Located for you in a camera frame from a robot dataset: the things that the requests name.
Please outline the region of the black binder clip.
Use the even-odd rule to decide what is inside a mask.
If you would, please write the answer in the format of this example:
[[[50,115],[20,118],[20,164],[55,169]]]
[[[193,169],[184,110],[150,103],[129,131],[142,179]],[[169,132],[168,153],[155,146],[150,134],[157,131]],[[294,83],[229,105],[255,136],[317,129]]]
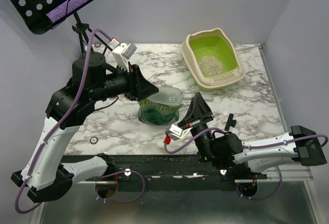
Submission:
[[[230,113],[225,125],[225,130],[229,131],[231,127],[236,126],[236,119],[234,119],[234,114]]]

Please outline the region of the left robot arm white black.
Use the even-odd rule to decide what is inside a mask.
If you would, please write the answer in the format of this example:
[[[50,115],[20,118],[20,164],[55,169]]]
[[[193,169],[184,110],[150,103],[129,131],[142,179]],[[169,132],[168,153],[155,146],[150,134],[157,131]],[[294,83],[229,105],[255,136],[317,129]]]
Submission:
[[[56,91],[47,106],[44,128],[32,158],[11,180],[27,187],[34,203],[55,201],[75,183],[100,177],[113,177],[115,163],[106,154],[97,154],[79,162],[62,163],[62,157],[74,134],[95,111],[98,101],[124,95],[141,101],[159,89],[141,73],[138,65],[121,70],[108,64],[99,52],[83,53],[72,64],[72,77]]]

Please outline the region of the translucent plastic scoop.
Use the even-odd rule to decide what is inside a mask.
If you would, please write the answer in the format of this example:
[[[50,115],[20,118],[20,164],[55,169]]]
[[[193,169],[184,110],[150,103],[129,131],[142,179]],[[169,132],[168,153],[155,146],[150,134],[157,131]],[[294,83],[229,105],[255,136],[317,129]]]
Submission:
[[[159,92],[149,96],[147,100],[169,106],[178,105],[184,101],[192,101],[195,92],[182,91],[176,87],[158,87]]]

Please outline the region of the green litter bag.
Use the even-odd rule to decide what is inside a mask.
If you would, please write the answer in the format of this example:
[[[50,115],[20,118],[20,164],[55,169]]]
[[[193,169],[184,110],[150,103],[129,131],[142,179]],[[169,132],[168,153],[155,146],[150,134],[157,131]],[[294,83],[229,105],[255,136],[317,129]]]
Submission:
[[[179,110],[183,104],[165,105],[145,99],[138,102],[139,121],[152,125],[169,125],[179,120]]]

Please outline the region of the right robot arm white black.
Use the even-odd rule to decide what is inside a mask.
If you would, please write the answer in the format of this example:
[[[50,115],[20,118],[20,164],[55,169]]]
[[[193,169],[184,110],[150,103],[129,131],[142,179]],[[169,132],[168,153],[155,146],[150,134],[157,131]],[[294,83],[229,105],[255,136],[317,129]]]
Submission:
[[[327,164],[324,145],[319,141],[321,135],[304,126],[291,126],[282,135],[246,142],[232,132],[209,128],[208,122],[212,120],[211,108],[197,92],[178,127],[191,132],[203,162],[212,162],[218,169],[236,167],[241,178],[293,161],[302,166]]]

